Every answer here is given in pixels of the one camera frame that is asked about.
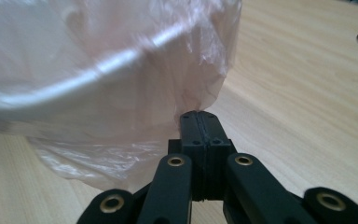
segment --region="wooden table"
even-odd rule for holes
[[[237,56],[208,110],[238,150],[290,191],[324,186],[358,202],[358,6],[244,0]],[[0,134],[0,223],[75,223],[99,193],[48,170],[23,137]],[[224,223],[195,203],[193,223]]]

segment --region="plastic bag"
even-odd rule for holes
[[[241,0],[0,1],[0,132],[58,175],[147,184],[176,121],[211,105]]]

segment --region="pink plastic bag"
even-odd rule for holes
[[[66,178],[135,191],[217,97],[241,0],[0,1],[0,132]]]

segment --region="transparent plastic bag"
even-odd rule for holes
[[[0,1],[0,132],[58,175],[135,191],[211,105],[241,0]]]

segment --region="bowl inside bag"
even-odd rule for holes
[[[0,1],[0,132],[98,189],[136,191],[217,98],[241,0]]]

